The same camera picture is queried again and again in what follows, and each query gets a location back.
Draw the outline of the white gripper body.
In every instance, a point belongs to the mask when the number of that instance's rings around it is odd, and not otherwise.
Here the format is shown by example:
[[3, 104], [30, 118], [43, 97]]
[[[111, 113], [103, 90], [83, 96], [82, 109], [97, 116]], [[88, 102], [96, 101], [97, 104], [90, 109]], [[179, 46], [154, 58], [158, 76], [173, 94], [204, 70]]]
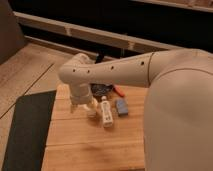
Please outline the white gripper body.
[[71, 112], [74, 112], [79, 105], [83, 105], [84, 109], [86, 105], [94, 106], [96, 107], [96, 110], [97, 110], [97, 101], [94, 99], [91, 93], [87, 95], [82, 95], [82, 96], [70, 94], [70, 100], [71, 100], [71, 106], [70, 106]]

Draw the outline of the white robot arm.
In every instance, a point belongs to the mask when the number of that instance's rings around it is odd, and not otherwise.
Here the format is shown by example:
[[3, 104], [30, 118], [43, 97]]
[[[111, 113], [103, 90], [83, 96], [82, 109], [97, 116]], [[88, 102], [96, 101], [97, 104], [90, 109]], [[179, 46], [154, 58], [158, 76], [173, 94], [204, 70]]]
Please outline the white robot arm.
[[146, 171], [213, 171], [213, 53], [186, 48], [98, 64], [79, 53], [59, 78], [74, 105], [92, 101], [91, 83], [146, 87]]

